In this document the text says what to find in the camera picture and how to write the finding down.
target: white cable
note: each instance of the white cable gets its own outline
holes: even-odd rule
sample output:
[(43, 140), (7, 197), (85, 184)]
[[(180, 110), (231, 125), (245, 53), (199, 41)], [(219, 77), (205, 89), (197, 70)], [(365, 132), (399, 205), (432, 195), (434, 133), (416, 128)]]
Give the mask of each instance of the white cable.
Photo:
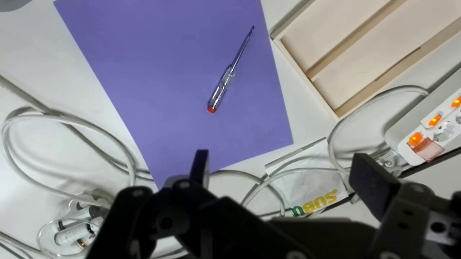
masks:
[[(38, 110), (40, 113), (53, 113), (53, 115), (61, 115), (61, 116), (74, 116), (74, 115), (66, 113), (63, 110), (58, 110), (58, 109), (49, 107), (48, 104), (45, 104), (43, 102), (40, 102), (39, 99), (36, 99), (35, 96), (32, 96), (30, 93), (27, 93), (26, 90), (23, 90), (22, 87), (19, 87), (17, 84), (14, 84), (12, 80), (9, 80), (7, 77), (4, 77), (2, 74), (0, 74), (0, 86), (6, 87), (13, 94), (16, 94), (17, 97), (20, 97), (25, 102), (27, 102), (32, 106), (32, 107), (27, 107), (29, 110)], [(112, 156), (108, 152), (105, 152), (104, 149), (101, 149), (97, 143), (94, 143), (89, 138), (87, 138), (76, 128), (69, 126), (69, 125), (66, 128), (71, 132), (74, 132), (79, 139), (82, 139), (85, 143), (88, 143), (88, 146), (91, 146), (108, 163), (114, 165), (115, 168), (118, 168), (118, 169), (121, 169), (124, 172), (128, 172), (127, 171), (127, 163), (124, 163), (123, 161), (117, 159), (115, 156)], [(137, 172), (147, 174), (147, 175), (137, 175), (138, 178), (153, 181), (148, 169), (137, 168)]]
[[(245, 176), (245, 178), (248, 178), (248, 179), (251, 179), (251, 181), (255, 182), (254, 186), (262, 184), (262, 182), (264, 182), (264, 178), (265, 178), (265, 175), (261, 176), (261, 178), (258, 178), (258, 176), (255, 176), (255, 175), (252, 175), (252, 174), (249, 174), (249, 172), (246, 172), (246, 171), (235, 171), (235, 169), (220, 169), (220, 171), (215, 171), (213, 174), (210, 174), (210, 176), (222, 175), (222, 174), (233, 174), (233, 175)], [(285, 207), (287, 207), (285, 198), (284, 198), (272, 185), (269, 185), (268, 188), (269, 188), (269, 191), (275, 195), (275, 198), (280, 201), (280, 205), (281, 205), (281, 207), (280, 207), (280, 215), (284, 217), (284, 215), (285, 215)]]
[(14, 251), (10, 245), (7, 245), (7, 244), (4, 244), (4, 243), (2, 243), (2, 241), (0, 241), (0, 247), (3, 247), (3, 250), (9, 251), (10, 254), (13, 254), (13, 256), (16, 256), (16, 257), (19, 257), (19, 259), (26, 259), (26, 257), (33, 259), (27, 251), (22, 250), (22, 248), (19, 248), (19, 247), (16, 247), (16, 245), (13, 245), (13, 247), (17, 248), (17, 250), (19, 250), (23, 256), (26, 256), (26, 257), (23, 257), (23, 256), (19, 254), (17, 251)]
[(290, 159), (290, 161), (281, 163), (280, 166), (277, 166), (277, 168), (271, 172), (271, 175), (278, 174), (280, 171), (282, 171), (284, 168), (290, 166), (290, 165), (294, 163), (294, 162), (298, 162), (298, 161), (303, 161), (303, 159), (310, 159), (310, 158), (313, 158), (313, 155), (301, 155), (301, 156), (297, 156), (297, 158), (294, 158), (294, 159)]
[(281, 171), (278, 174), (272, 174), (264, 182), (261, 182), (257, 188), (254, 188), (248, 195), (244, 198), (242, 205), (248, 205), (264, 188), (267, 188), (275, 179), (285, 176), (288, 174), (300, 172), (300, 169), (305, 169), (308, 172), (326, 172), (326, 171), (337, 171), (334, 168), (318, 168), (318, 166), (298, 166), (287, 171)]
[(20, 240), (17, 240), (17, 238), (6, 234), (6, 233), (3, 233), (3, 231), (0, 231), (0, 240), (4, 241), (4, 243), (7, 243), (7, 244), (10, 244), (10, 245), (14, 245), (14, 247), (17, 247), (17, 248), (20, 248), (20, 250), (25, 250), (25, 251), (27, 251), (27, 253), (32, 253), (32, 254), (33, 254), (33, 253), (45, 254), (42, 250), (39, 250), (39, 248), (36, 248), (36, 247), (32, 247), (32, 245), (29, 245), (29, 244), (26, 244), (26, 243), (23, 243), (23, 241), (20, 241)]
[(3, 138), (3, 143), (4, 143), (4, 152), (6, 152), (6, 158), (7, 162), (14, 168), (14, 171), (17, 172), (17, 175), (20, 175), (23, 179), (26, 179), (27, 182), (40, 186), (43, 189), (48, 189), (51, 192), (55, 192), (61, 197), (66, 197), (66, 198), (72, 198), (72, 199), (79, 199), (84, 202), (89, 202), (89, 204), (95, 204), (95, 201), (92, 198), (85, 198), (81, 195), (74, 195), (56, 188), (52, 188), (49, 185), (45, 185), (39, 181), (36, 181), (35, 178), (32, 178), (27, 172), (25, 172), (20, 165), (16, 162), (13, 153), (12, 153), (12, 138), (10, 138), (10, 128), (12, 125), (20, 122), (20, 120), (52, 120), (52, 122), (59, 122), (59, 123), (65, 123), (65, 125), (72, 125), (72, 126), (78, 126), (78, 128), (87, 128), (87, 129), (92, 129), (95, 132), (99, 132), (101, 135), (105, 135), (108, 139), (111, 139), (125, 155), (127, 158), (127, 166), (128, 166), (128, 172), (130, 172), (130, 178), (128, 178), (128, 185), (134, 185), (134, 179), (136, 179), (136, 159), (134, 155), (130, 152), (130, 149), (120, 140), (117, 139), (112, 133), (104, 130), (102, 128), (76, 117), (76, 116), (56, 116), (56, 115), (20, 115), (20, 116), (12, 116), (7, 117), (3, 123), (2, 128), (2, 138)]
[(344, 168), (337, 161), (337, 156), (336, 156), (336, 149), (334, 149), (334, 143), (333, 143), (334, 140), (333, 139), (337, 135), (337, 130), (344, 125), (346, 120), (349, 120), (350, 117), (354, 117), (359, 113), (359, 110), (363, 110), (367, 106), (370, 106), (372, 103), (375, 103), (375, 102), (378, 102), (378, 100), (380, 100), (383, 97), (388, 97), (390, 93), (402, 93), (402, 92), (416, 92), (421, 96), (428, 96), (428, 93), (429, 93), (425, 87), (415, 86), (415, 84), (403, 84), (403, 86), (390, 87), (388, 90), (383, 90), (383, 92), (378, 93), (373, 99), (370, 99), (369, 102), (363, 103), (354, 112), (349, 113), (347, 116), (344, 116), (340, 122), (337, 122), (334, 125), (334, 128), (331, 129), (331, 132), (329, 135), (329, 156), (330, 156), (331, 163), (340, 171), (343, 179), (347, 178), (349, 169)]

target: white surface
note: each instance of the white surface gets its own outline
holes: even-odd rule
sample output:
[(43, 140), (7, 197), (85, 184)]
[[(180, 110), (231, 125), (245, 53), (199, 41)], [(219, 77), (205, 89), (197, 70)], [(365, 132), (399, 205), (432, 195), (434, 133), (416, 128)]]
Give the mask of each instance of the white surface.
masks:
[(297, 215), (301, 211), (310, 214), (349, 195), (343, 176), (337, 169), (326, 169), (331, 168), (327, 146), (327, 139), (323, 138), (290, 158), (267, 165), (267, 172), (278, 174), (278, 176), (272, 178), (272, 185), (284, 195), (287, 207), (297, 207), (295, 211), (288, 211), (287, 215)]
[[(262, 0), (268, 27), (272, 30), (298, 2), (298, 0)], [(424, 86), (435, 81), (439, 74), (461, 60), (461, 53), (455, 47), (460, 45), (460, 40), (454, 41), (447, 50), (428, 57), (428, 64), (421, 64), (415, 71), (399, 79), (399, 81)], [(316, 100), (303, 79), (297, 76), (277, 47), (272, 47), (295, 143), (232, 165), (232, 168), (251, 171), (255, 175), (264, 174), (265, 162), (327, 135), (334, 125), (334, 119)], [(140, 158), (133, 138), (62, 22), (52, 5), (52, 0), (33, 0), (17, 11), (0, 12), (0, 73), (10, 74), (22, 87), (51, 106), (72, 112), (108, 129), (128, 143)], [(22, 104), (25, 103), (0, 87), (0, 120), (12, 109)], [(363, 120), (344, 129), (342, 133), (347, 135), (344, 135), (344, 140), (339, 142), (342, 143), (340, 146), (347, 146), (347, 143), (356, 146), (354, 143), (357, 142), (379, 142), (375, 135), (380, 133), (383, 128), (383, 119), (380, 117), (389, 116), (383, 112), (389, 106), (392, 106), (392, 102), (380, 106), (379, 115), (363, 115)], [(117, 189), (125, 185), (123, 174), (101, 162), (89, 148), (61, 126), (43, 123), (22, 125), (16, 138), (22, 146), (27, 148), (30, 159), (36, 161), (40, 158), (46, 161), (40, 166), (55, 168), (56, 172), (72, 178), (56, 179), (46, 176), (48, 184), (69, 191), (79, 191), (95, 185), (111, 192), (117, 192)], [(101, 140), (102, 146), (114, 149), (108, 142), (97, 136), (95, 139)], [(450, 188), (442, 188), (442, 194), (450, 195), (452, 189), (461, 188), (454, 179), (460, 179), (455, 174), (458, 162), (460, 159), (445, 162), (444, 176), (435, 176), (435, 174), (428, 172), (416, 178), (438, 185), (452, 184)], [(35, 238), (39, 227), (53, 218), (61, 199), (23, 182), (6, 165), (3, 156), (0, 156), (0, 175), (0, 230), (36, 245)], [(251, 182), (242, 181), (238, 176), (223, 175), (212, 179), (212, 189), (216, 194), (231, 194), (236, 199), (241, 199), (249, 186)], [(277, 208), (277, 204), (271, 195), (261, 194), (252, 202), (252, 208), (268, 211)], [(327, 215), (376, 222), (360, 202), (331, 210)], [(7, 259), (9, 254), (4, 254), (0, 248), (0, 257)]]

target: wooden frame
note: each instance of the wooden frame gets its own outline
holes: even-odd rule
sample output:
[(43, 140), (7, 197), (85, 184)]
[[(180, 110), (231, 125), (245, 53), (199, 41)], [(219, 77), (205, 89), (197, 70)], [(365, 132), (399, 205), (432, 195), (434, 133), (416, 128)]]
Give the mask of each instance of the wooden frame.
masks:
[[(356, 7), (360, 8), (363, 4), (359, 4), (359, 1), (362, 1), (362, 0), (349, 0), (349, 2), (352, 4), (352, 7), (349, 10), (354, 8), (354, 5), (353, 5), (354, 2), (356, 2)], [(321, 53), (321, 56), (318, 58), (310, 60), (310, 63), (307, 63), (305, 60), (303, 60), (303, 54), (297, 56), (297, 50), (294, 47), (291, 47), (297, 43), (297, 40), (293, 40), (293, 38), (300, 38), (298, 34), (295, 34), (295, 35), (293, 35), (293, 34), (295, 30), (300, 31), (300, 27), (303, 27), (303, 25), (313, 27), (313, 22), (310, 22), (305, 18), (308, 15), (313, 15), (313, 11), (316, 11), (316, 2), (320, 4), (320, 1), (308, 0), (303, 5), (300, 5), (293, 14), (290, 14), (285, 18), (285, 21), (282, 21), (281, 25), (277, 27), (277, 30), (274, 30), (272, 40), (280, 47), (280, 50), (284, 53), (284, 56), (288, 58), (288, 61), (294, 66), (294, 69), (307, 81), (307, 84), (311, 86), (314, 93), (321, 99), (321, 102), (327, 106), (327, 109), (333, 113), (334, 117), (343, 117), (344, 115), (347, 115), (352, 110), (354, 110), (356, 107), (359, 107), (362, 103), (365, 103), (370, 97), (373, 97), (378, 92), (385, 89), (385, 86), (388, 86), (393, 79), (401, 76), (405, 70), (411, 69), (415, 63), (422, 60), (431, 51), (434, 51), (441, 44), (444, 44), (447, 40), (454, 37), (458, 31), (461, 31), (461, 4), (451, 4), (455, 1), (447, 1), (448, 4), (445, 4), (444, 7), (439, 7), (441, 10), (445, 10), (445, 11), (438, 12), (441, 17), (431, 17), (434, 20), (431, 20), (431, 22), (428, 21), (429, 25), (425, 25), (425, 24), (419, 25), (419, 22), (411, 24), (412, 20), (405, 21), (405, 18), (409, 15), (416, 15), (416, 18), (415, 18), (416, 21), (418, 21), (418, 18), (422, 20), (421, 17), (422, 17), (424, 11), (434, 8), (434, 5), (431, 5), (432, 4), (431, 0), (383, 0), (380, 2), (373, 2), (375, 5), (372, 5), (366, 10), (369, 12), (372, 11), (370, 15), (363, 14), (366, 11), (357, 11), (359, 14), (363, 14), (360, 22), (357, 22), (356, 27), (349, 30), (347, 34), (344, 34), (344, 37), (334, 41), (334, 44), (331, 44), (331, 47), (327, 51)], [(401, 45), (402, 43), (399, 43), (398, 40), (395, 40), (395, 41), (389, 40), (389, 41), (395, 43), (396, 47), (393, 47), (393, 48), (396, 48), (396, 50), (395, 50), (395, 53), (392, 53), (392, 44), (389, 44), (389, 45), (386, 44), (389, 56), (393, 54), (392, 58), (389, 57), (389, 60), (388, 60), (386, 58), (388, 53), (386, 51), (382, 53), (382, 56), (385, 56), (385, 58), (386, 58), (383, 61), (386, 66), (379, 63), (378, 66), (383, 66), (383, 67), (380, 67), (380, 70), (373, 70), (373, 73), (370, 73), (370, 74), (366, 74), (367, 77), (363, 76), (365, 79), (362, 79), (362, 80), (366, 80), (366, 83), (354, 86), (357, 89), (350, 89), (349, 90), (350, 96), (347, 94), (347, 96), (342, 96), (342, 97), (334, 99), (334, 94), (336, 93), (342, 94), (343, 89), (339, 89), (337, 86), (330, 86), (329, 83), (323, 83), (321, 79), (324, 79), (324, 81), (334, 81), (334, 79), (330, 79), (330, 77), (336, 76), (339, 67), (344, 69), (343, 73), (347, 74), (349, 67), (347, 66), (344, 67), (340, 64), (344, 63), (344, 60), (347, 60), (347, 57), (352, 53), (356, 53), (356, 56), (357, 56), (357, 53), (360, 53), (357, 48), (362, 47), (365, 54), (367, 54), (367, 56), (370, 56), (370, 53), (375, 54), (375, 51), (372, 48), (373, 47), (372, 38), (375, 38), (375, 41), (378, 41), (378, 44), (379, 44), (380, 43), (379, 38), (388, 38), (388, 34), (392, 34), (392, 33), (399, 34), (398, 30), (405, 31), (405, 28), (406, 28), (408, 31), (414, 31), (414, 30), (409, 30), (411, 25), (414, 25), (418, 30), (415, 31), (415, 35), (411, 33), (406, 33), (406, 34), (403, 33), (403, 35), (408, 38), (406, 41), (409, 41), (408, 45)]]

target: metal screw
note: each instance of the metal screw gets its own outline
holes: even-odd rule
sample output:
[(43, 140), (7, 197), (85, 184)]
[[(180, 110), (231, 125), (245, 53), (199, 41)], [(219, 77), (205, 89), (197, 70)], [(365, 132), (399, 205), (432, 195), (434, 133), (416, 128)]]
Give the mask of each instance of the metal screw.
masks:
[(287, 259), (305, 259), (305, 254), (301, 253), (300, 250), (291, 250), (291, 251), (287, 254)]
[(401, 259), (401, 256), (393, 251), (385, 250), (379, 254), (379, 259)]

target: wooden board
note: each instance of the wooden board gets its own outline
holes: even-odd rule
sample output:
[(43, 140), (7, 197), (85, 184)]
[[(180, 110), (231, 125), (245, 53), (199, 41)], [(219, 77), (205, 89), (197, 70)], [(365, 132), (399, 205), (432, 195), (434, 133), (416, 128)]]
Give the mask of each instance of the wooden board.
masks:
[(337, 117), (461, 31), (461, 1), (307, 1), (272, 33)]

